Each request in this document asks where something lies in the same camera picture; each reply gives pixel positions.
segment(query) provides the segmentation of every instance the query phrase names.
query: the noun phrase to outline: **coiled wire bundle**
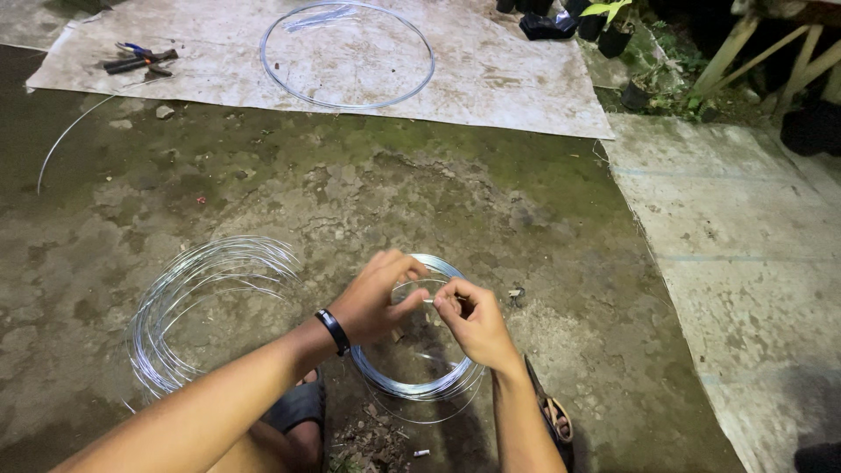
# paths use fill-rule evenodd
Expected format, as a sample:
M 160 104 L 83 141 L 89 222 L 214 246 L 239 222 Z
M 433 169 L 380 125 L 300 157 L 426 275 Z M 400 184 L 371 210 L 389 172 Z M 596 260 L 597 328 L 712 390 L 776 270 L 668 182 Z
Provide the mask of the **coiled wire bundle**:
M 294 272 L 298 264 L 287 243 L 264 236 L 229 236 L 175 257 L 142 295 L 126 327 L 124 348 L 135 377 L 146 388 L 144 402 L 173 392 L 203 373 L 167 345 L 165 336 L 173 323 L 196 305 L 222 294 L 254 290 L 285 300 L 278 291 L 289 283 L 300 284 Z M 191 297 L 219 283 L 223 289 Z
M 461 271 L 453 267 L 450 263 L 444 261 L 443 259 L 440 259 L 439 257 L 423 253 L 415 253 L 411 254 L 411 256 L 420 261 L 420 263 L 426 266 L 426 268 L 429 269 L 432 273 L 442 274 L 446 276 L 447 280 L 449 280 L 452 277 L 466 279 Z M 426 280 L 434 280 L 441 283 L 447 282 L 446 280 L 438 279 Z M 400 284 L 397 287 L 395 287 L 394 290 L 397 290 L 406 284 L 411 284 L 411 282 Z M 484 366 L 474 363 L 470 360 L 470 358 L 465 356 L 464 359 L 462 359 L 461 363 L 455 365 L 449 373 L 442 376 L 441 378 L 438 378 L 437 380 L 420 384 L 407 384 L 392 380 L 380 373 L 379 371 L 377 371 L 368 362 L 368 359 L 362 352 L 362 348 L 358 345 L 351 347 L 351 357 L 353 358 L 354 364 L 356 364 L 357 368 L 359 369 L 360 373 L 362 373 L 362 376 L 365 378 L 367 383 L 369 383 L 378 391 L 381 391 L 388 396 L 407 399 L 410 401 L 446 401 L 452 399 L 453 397 L 459 396 L 465 391 L 470 390 L 477 383 L 481 383 L 484 374 Z M 477 392 L 479 392 L 478 387 L 475 390 L 473 396 L 476 396 Z M 467 407 L 467 404 L 465 404 L 464 407 L 459 409 L 452 416 L 458 414 L 465 407 Z M 425 423 L 403 418 L 401 416 L 398 416 L 394 412 L 391 413 L 405 421 L 413 423 Z M 441 422 L 447 420 L 450 417 L 429 423 Z

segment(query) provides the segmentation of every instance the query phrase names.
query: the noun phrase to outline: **silver wire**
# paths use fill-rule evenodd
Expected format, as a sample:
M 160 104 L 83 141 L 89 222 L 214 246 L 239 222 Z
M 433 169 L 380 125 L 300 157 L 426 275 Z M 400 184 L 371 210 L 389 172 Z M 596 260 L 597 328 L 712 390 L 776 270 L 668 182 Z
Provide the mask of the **silver wire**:
M 447 276 L 448 279 L 453 276 L 466 279 L 461 271 L 439 257 L 421 253 L 412 254 L 411 256 L 420 261 L 433 273 L 443 274 Z M 405 284 L 399 285 L 395 287 L 395 289 L 399 289 L 403 285 Z M 359 368 L 362 377 L 368 384 L 388 396 L 407 399 L 410 401 L 445 401 L 452 399 L 453 397 L 468 391 L 477 382 L 481 382 L 482 374 L 484 372 L 484 366 L 475 364 L 465 356 L 461 363 L 454 366 L 449 373 L 441 378 L 428 383 L 412 385 L 392 380 L 381 374 L 368 362 L 368 359 L 362 352 L 362 348 L 358 345 L 351 347 L 351 357 L 353 359 L 353 363 L 356 364 L 357 368 Z M 403 417 L 399 418 L 413 423 L 420 423 Z
M 286 300 L 281 290 L 300 284 L 298 260 L 284 242 L 264 236 L 228 236 L 190 248 L 173 259 L 141 296 L 122 347 L 148 404 L 204 372 L 179 358 L 167 343 L 172 324 L 202 302 L 232 292 L 257 291 Z M 196 290 L 224 287 L 193 301 Z M 123 399 L 124 404 L 134 409 Z
M 429 65 L 429 72 L 426 74 L 426 77 L 424 77 L 424 79 L 420 82 L 420 84 L 418 84 L 415 88 L 411 89 L 408 93 L 406 93 L 404 95 L 401 95 L 400 97 L 397 97 L 397 98 L 392 98 L 391 100 L 386 100 L 385 102 L 378 102 L 376 104 L 362 104 L 362 105 L 333 104 L 331 102 L 324 102 L 324 101 L 318 100 L 316 98 L 311 98 L 311 97 L 309 97 L 307 95 L 304 95 L 301 92 L 298 92 L 297 90 L 291 88 L 287 83 L 280 80 L 280 77 L 278 77 L 278 75 L 274 73 L 274 71 L 272 70 L 272 68 L 270 67 L 270 65 L 268 63 L 268 59 L 266 59 L 266 42 L 268 41 L 268 37 L 272 33 L 272 31 L 274 30 L 275 26 L 278 26 L 278 24 L 280 22 L 284 21 L 285 19 L 289 18 L 290 16 L 292 16 L 296 13 L 299 13 L 299 12 L 303 12 L 304 10 L 309 10 L 310 8 L 322 7 L 322 6 L 325 6 L 325 5 L 355 5 L 357 7 L 372 8 L 374 10 L 378 10 L 380 12 L 387 13 L 387 14 L 397 18 L 402 24 L 405 24 L 406 26 L 409 27 L 409 29 L 411 29 L 418 36 L 420 36 L 420 38 L 424 42 L 424 45 L 426 45 L 426 48 L 429 51 L 430 65 Z M 291 93 L 293 96 L 295 96 L 297 98 L 300 98 L 301 100 L 304 100 L 305 102 L 309 102 L 310 104 L 320 105 L 322 107 L 327 107 L 327 108 L 330 108 L 330 109 L 362 110 L 362 109 L 377 109 L 379 107 L 387 107 L 389 105 L 394 105 L 394 104 L 396 104 L 398 102 L 402 102 L 402 101 L 406 100 L 407 98 L 412 97 L 416 93 L 420 92 L 421 89 L 426 87 L 426 84 L 428 84 L 429 81 L 432 79 L 432 74 L 435 73 L 435 53 L 432 52 L 432 45 L 430 44 L 429 40 L 423 35 L 423 33 L 421 33 L 421 31 L 419 29 L 417 29 L 416 26 L 414 26 L 412 23 L 409 22 L 409 20 L 401 17 L 400 15 L 398 15 L 395 12 L 392 12 L 392 11 L 387 10 L 385 8 L 382 8 L 382 7 L 378 7 L 376 5 L 369 5 L 367 3 L 362 3 L 362 2 L 353 2 L 352 0 L 326 0 L 324 2 L 308 3 L 308 4 L 306 4 L 302 7 L 295 8 L 294 10 L 290 11 L 289 13 L 286 13 L 284 16 L 280 17 L 279 19 L 275 20 L 275 22 L 272 23 L 268 27 L 268 29 L 266 30 L 266 33 L 263 34 L 262 39 L 260 39 L 260 61 L 262 61 L 263 67 L 266 69 L 266 73 L 268 74 L 268 76 L 271 77 L 272 80 L 274 82 L 276 82 L 280 87 L 282 87 L 283 90 Z

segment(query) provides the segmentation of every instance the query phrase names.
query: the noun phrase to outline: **dirty concrete ground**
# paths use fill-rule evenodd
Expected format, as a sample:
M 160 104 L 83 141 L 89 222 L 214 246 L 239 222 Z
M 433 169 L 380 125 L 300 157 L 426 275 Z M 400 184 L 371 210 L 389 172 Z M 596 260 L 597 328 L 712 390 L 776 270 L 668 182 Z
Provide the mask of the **dirty concrete ground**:
M 43 156 L 101 96 L 26 95 L 23 81 L 39 60 L 28 56 L 0 49 L 13 65 L 0 76 L 3 470 L 45 470 L 129 416 L 114 348 L 140 294 L 181 245 L 238 234 L 291 243 L 304 286 L 285 306 L 219 300 L 203 310 L 222 316 L 200 336 L 174 332 L 173 346 L 204 348 L 206 367 L 310 316 L 378 249 L 426 252 L 498 295 L 526 288 L 523 308 L 503 312 L 575 422 L 576 470 L 742 470 L 593 141 L 177 102 L 167 103 L 174 116 L 159 120 L 161 102 L 115 98 L 58 146 L 38 197 Z M 394 361 L 412 351 L 452 356 L 453 344 L 445 327 L 416 316 L 406 337 L 368 356 L 395 379 L 418 380 L 424 365 Z M 335 453 L 336 433 L 377 426 L 351 360 L 324 369 Z M 401 407 L 423 419 L 453 409 L 390 405 Z M 411 471 L 496 468 L 489 382 L 449 421 L 391 422 L 409 436 Z M 409 458 L 421 449 L 431 455 Z

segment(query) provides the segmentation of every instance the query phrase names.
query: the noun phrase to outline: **pliers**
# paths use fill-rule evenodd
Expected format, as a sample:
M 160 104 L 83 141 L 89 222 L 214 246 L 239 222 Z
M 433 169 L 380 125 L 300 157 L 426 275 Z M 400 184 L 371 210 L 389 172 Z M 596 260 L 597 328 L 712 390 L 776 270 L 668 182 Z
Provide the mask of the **pliers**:
M 177 59 L 178 53 L 176 53 L 175 50 L 168 50 L 160 54 L 153 54 L 151 50 L 141 48 L 140 46 L 132 43 L 117 43 L 116 45 L 121 50 L 133 53 L 135 57 L 106 62 L 103 64 L 103 68 L 109 75 L 134 71 L 134 69 L 139 69 L 145 66 L 148 66 L 149 70 L 156 74 L 160 74 L 165 77 L 170 77 L 172 75 L 172 72 L 169 72 L 166 69 L 161 69 L 154 64 L 167 59 Z

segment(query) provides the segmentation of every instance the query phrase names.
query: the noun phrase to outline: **black plastic pot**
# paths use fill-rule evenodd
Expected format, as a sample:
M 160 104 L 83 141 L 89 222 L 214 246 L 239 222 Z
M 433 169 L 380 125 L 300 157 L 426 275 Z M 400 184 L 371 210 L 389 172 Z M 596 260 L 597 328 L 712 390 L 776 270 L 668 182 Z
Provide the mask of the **black plastic pot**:
M 622 97 L 619 99 L 622 105 L 625 105 L 631 110 L 639 110 L 645 107 L 651 98 L 651 94 L 637 87 L 633 81 L 628 81 L 627 87 L 622 92 Z
M 518 12 L 534 13 L 545 17 L 549 14 L 549 8 L 552 7 L 552 1 L 553 0 L 516 0 L 515 6 L 517 7 Z
M 569 12 L 569 16 L 578 20 L 581 12 L 592 4 L 593 3 L 590 0 L 569 0 L 563 8 Z
M 496 11 L 511 13 L 514 9 L 514 0 L 496 0 Z
M 601 15 L 579 17 L 579 38 L 588 41 L 598 40 L 605 23 L 607 23 L 607 17 Z
M 607 30 L 603 31 L 599 37 L 599 50 L 607 59 L 619 56 L 628 46 L 628 41 L 631 40 L 632 36 L 633 26 L 631 26 L 630 33 L 622 33 L 616 26 L 616 22 L 611 22 Z

